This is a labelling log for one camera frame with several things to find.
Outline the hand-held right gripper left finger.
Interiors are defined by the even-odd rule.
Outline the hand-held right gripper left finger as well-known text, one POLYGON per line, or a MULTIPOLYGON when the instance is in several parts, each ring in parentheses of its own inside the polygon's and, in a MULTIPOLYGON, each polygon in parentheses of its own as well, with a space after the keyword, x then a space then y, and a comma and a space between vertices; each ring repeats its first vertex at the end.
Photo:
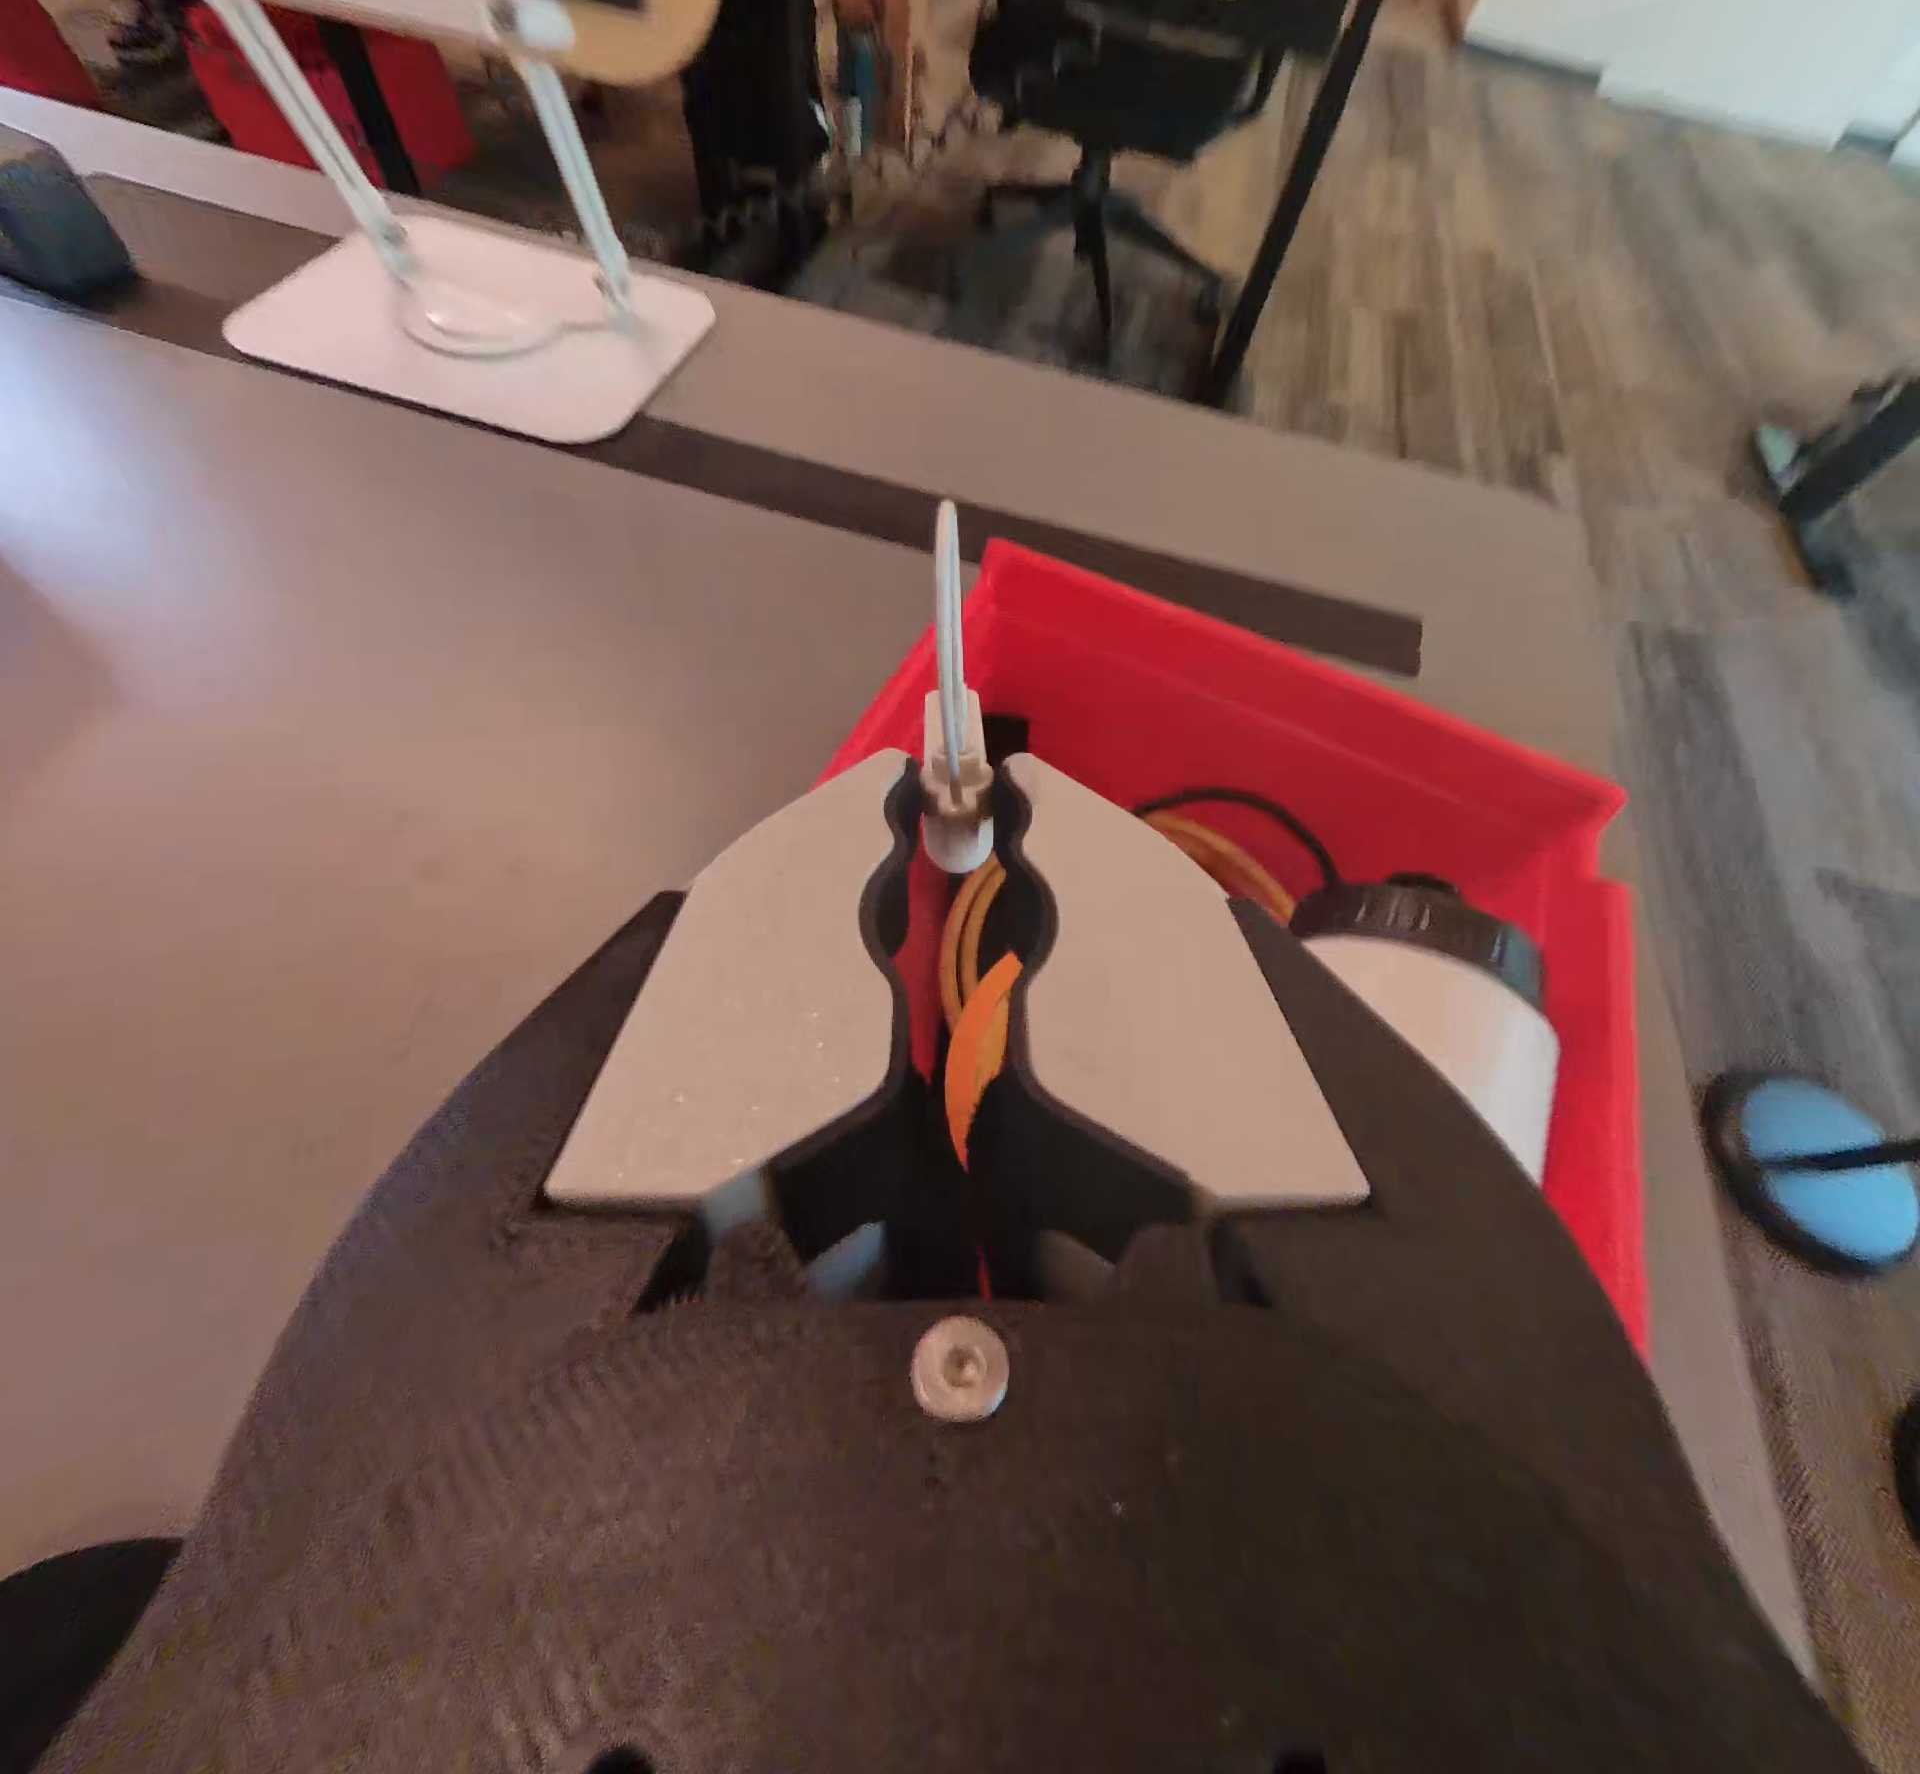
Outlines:
POLYGON ((777 1229, 830 1296, 966 1290, 966 1177, 898 968, 919 765, 877 750, 686 887, 542 1183, 554 1210, 777 1229))

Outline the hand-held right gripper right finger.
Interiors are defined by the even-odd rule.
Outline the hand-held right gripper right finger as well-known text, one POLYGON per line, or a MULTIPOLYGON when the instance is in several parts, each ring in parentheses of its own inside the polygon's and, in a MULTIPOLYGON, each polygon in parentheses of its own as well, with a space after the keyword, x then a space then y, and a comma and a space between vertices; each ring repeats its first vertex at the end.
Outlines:
POLYGON ((995 1296, 1052 1258, 1118 1268, 1155 1227, 1351 1211, 1367 1177, 1242 913, 1174 842, 1038 756, 1001 774, 999 852, 1020 973, 979 1108, 995 1296))

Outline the white bottle black cap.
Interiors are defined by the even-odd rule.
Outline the white bottle black cap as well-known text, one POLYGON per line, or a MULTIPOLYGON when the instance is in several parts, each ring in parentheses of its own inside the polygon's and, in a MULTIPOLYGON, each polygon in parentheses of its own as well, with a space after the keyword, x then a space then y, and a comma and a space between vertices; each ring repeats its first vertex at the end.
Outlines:
POLYGON ((1544 1186, 1561 1040, 1523 925, 1440 875, 1403 871, 1326 885, 1300 898, 1290 927, 1544 1186))

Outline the red plastic bin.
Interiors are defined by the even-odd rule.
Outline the red plastic bin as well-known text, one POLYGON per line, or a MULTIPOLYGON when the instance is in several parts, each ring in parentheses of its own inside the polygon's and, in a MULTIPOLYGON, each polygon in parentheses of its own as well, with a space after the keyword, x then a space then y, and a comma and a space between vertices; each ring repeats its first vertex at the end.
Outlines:
POLYGON ((1620 783, 1202 612, 991 541, 966 672, 1027 746, 1121 803, 1238 789, 1285 803, 1357 876, 1423 870, 1546 956, 1563 1065, 1546 1198, 1651 1348, 1633 898, 1603 871, 1620 783))

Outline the black desk foot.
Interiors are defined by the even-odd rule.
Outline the black desk foot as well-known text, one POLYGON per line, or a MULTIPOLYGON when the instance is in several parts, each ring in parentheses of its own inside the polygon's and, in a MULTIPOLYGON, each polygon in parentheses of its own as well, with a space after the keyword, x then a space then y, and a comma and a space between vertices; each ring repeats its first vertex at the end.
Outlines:
POLYGON ((1816 432, 1760 424, 1751 434, 1751 457, 1771 490, 1783 541, 1822 596, 1850 600, 1856 591, 1850 558, 1828 541, 1828 522, 1916 439, 1917 377, 1910 372, 1856 387, 1816 432))

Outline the blue round disc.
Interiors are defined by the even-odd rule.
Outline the blue round disc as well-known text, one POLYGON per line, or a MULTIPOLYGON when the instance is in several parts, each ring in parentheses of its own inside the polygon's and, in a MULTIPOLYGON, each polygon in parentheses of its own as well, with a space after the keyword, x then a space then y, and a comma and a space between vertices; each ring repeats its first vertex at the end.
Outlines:
POLYGON ((1722 1073, 1702 1140, 1739 1211, 1793 1263, 1873 1279, 1916 1260, 1917 1136, 1802 1073, 1722 1073))

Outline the black mesh cushion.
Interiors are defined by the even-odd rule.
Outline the black mesh cushion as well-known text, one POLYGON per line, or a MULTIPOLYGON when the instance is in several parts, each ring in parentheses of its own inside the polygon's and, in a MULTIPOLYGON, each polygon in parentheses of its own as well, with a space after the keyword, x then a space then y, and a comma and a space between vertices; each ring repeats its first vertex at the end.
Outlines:
POLYGON ((3 1771, 29 1771, 105 1679, 180 1557, 106 1540, 3 1580, 3 1771))

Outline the black office chair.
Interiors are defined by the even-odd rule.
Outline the black office chair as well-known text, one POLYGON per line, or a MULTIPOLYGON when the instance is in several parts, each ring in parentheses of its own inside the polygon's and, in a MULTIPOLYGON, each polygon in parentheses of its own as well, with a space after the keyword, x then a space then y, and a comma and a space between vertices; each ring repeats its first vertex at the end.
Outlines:
POLYGON ((1118 188, 1126 154, 1185 169, 1222 138, 1255 121, 1281 67, 1275 44, 1179 26, 1089 0, 982 0, 967 58, 971 92, 995 107, 1001 133, 1074 143, 1065 180, 1001 178, 976 204, 979 242, 953 300, 966 300, 988 251, 1029 251, 1070 233, 1093 275, 1096 361, 1112 362, 1118 304, 1112 244, 1126 242, 1195 286, 1194 309, 1218 316, 1226 277, 1174 239, 1118 188))

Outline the red crate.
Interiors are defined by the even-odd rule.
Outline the red crate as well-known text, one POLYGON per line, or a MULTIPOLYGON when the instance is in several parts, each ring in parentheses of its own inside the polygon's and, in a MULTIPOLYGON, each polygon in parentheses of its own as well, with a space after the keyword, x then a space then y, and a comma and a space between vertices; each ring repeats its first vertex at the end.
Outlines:
MULTIPOLYGON (((330 121, 380 188, 428 196, 475 161, 456 83, 428 41, 276 6, 267 16, 330 121)), ((193 2, 185 17, 185 58, 237 149, 316 167, 226 24, 204 2, 193 2)))

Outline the small grey box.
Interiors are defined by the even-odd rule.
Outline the small grey box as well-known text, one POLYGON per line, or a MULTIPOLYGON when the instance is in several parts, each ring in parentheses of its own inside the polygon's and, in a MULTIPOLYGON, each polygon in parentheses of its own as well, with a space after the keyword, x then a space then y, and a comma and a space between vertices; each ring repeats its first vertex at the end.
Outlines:
POLYGON ((138 278, 131 251, 62 152, 3 130, 3 278, 86 304, 138 278))

